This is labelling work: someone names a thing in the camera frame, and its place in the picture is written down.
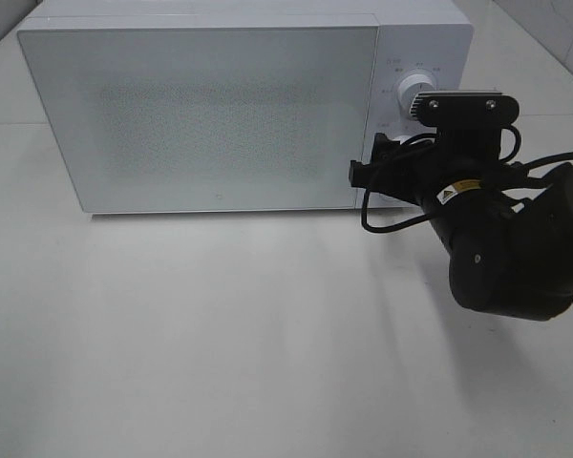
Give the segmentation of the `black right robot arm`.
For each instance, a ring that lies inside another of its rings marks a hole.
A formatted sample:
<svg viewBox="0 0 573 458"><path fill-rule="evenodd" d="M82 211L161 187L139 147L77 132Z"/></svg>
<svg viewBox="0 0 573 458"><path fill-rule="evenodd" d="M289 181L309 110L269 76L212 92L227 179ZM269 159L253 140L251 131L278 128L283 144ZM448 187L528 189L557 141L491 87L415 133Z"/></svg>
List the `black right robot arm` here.
<svg viewBox="0 0 573 458"><path fill-rule="evenodd" d="M573 303L573 152L520 163L501 157L500 141L500 131L380 134L349 182L419 208L384 232L429 223L460 306L547 321Z"/></svg>

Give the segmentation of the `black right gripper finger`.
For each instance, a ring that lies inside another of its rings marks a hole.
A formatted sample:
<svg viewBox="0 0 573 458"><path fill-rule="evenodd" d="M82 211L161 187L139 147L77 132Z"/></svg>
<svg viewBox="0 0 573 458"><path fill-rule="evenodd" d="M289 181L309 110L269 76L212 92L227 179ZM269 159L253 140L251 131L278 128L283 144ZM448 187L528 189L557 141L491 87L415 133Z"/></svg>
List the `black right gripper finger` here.
<svg viewBox="0 0 573 458"><path fill-rule="evenodd" d="M371 149L371 162L383 162L396 151L396 141L389 139L384 133L376 133Z"/></svg>
<svg viewBox="0 0 573 458"><path fill-rule="evenodd" d="M367 189L371 180L371 168L369 164L352 160L350 162L348 179L350 187L354 189Z"/></svg>

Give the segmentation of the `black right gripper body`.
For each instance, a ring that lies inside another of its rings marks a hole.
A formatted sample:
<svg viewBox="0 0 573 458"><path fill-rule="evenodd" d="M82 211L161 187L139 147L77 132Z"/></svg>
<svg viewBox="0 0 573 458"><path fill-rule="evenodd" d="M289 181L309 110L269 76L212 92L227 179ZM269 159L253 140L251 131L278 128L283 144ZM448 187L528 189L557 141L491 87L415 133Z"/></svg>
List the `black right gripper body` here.
<svg viewBox="0 0 573 458"><path fill-rule="evenodd" d="M487 169L487 147L471 137L419 137L413 144L396 141L383 162L369 162L371 180L363 189L362 213L373 195L397 198L428 215L481 215L487 192L481 178Z"/></svg>

